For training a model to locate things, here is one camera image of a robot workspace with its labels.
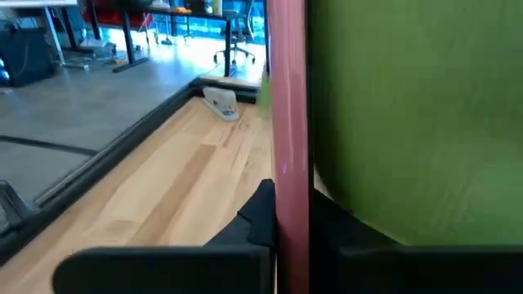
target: gray floor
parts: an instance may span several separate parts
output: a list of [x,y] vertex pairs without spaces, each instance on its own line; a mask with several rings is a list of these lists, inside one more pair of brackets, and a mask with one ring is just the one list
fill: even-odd
[[0,179],[33,203],[45,189],[89,157],[31,146],[0,142]]
[[[133,38],[146,47],[144,35]],[[112,33],[110,41],[124,48],[120,31]],[[87,72],[63,69],[53,78],[0,95],[0,135],[101,150],[192,79],[202,74],[222,76],[223,65],[215,65],[212,56],[223,46],[213,40],[179,38],[170,47],[154,44],[144,52],[149,62],[122,73],[112,73],[114,65]],[[240,56],[237,78],[261,77],[265,52],[263,47],[252,48],[257,64]],[[8,180],[32,202],[87,159],[0,143],[0,180]]]

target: black plastic piece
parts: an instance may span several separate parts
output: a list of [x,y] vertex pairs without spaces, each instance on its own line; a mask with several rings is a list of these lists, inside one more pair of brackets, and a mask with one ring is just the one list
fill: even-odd
[[31,206],[5,180],[0,180],[0,203],[8,216],[11,212],[13,220],[27,220],[34,214]]
[[523,247],[402,246],[317,190],[310,229],[311,293],[523,292]]
[[56,294],[270,294],[275,232],[275,186],[263,180],[238,215],[204,247],[86,250],[63,261],[52,283]]
[[523,292],[521,247],[342,248],[338,261],[336,293]]
[[245,245],[98,248],[56,269],[56,294],[269,294],[270,252]]
[[0,206],[8,223],[7,228],[0,231],[0,237],[18,229],[34,214],[29,204],[5,180],[0,180]]

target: green fabric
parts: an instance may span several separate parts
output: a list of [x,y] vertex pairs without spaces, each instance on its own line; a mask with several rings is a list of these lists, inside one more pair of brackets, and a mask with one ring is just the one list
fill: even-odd
[[315,165],[408,244],[523,243],[523,1],[311,0]]
[[266,75],[265,69],[263,69],[263,76],[261,78],[261,88],[257,98],[257,109],[258,115],[262,118],[269,118],[271,112],[270,103],[270,85],[269,78]]

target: pink pole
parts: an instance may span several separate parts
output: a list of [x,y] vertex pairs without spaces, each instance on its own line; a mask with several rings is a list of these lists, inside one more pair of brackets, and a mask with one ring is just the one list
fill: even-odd
[[305,0],[268,0],[279,292],[309,292]]

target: desk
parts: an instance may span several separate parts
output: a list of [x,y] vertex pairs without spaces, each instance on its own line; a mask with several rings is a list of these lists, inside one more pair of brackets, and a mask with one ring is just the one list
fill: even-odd
[[166,16],[188,16],[188,17],[195,17],[195,18],[204,18],[208,20],[224,20],[226,22],[226,51],[225,51],[225,58],[226,58],[226,68],[224,72],[224,77],[230,76],[230,42],[231,42],[231,35],[232,35],[232,28],[231,28],[231,22],[232,20],[238,19],[239,15],[230,15],[230,16],[215,16],[215,15],[209,15],[209,14],[186,14],[186,13],[178,13],[175,12],[172,8],[154,8],[154,7],[147,7],[147,8],[119,8],[122,12],[122,20],[123,20],[123,35],[125,36],[125,46],[127,48],[127,61],[128,63],[126,65],[119,66],[115,69],[113,69],[114,73],[119,73],[125,69],[130,69],[132,67],[135,67],[137,65],[140,65],[149,58],[143,57],[140,59],[135,59],[132,45],[132,39],[131,39],[131,30],[129,28],[129,12],[142,12],[142,13],[151,13],[151,14],[160,14],[160,15],[166,15]]

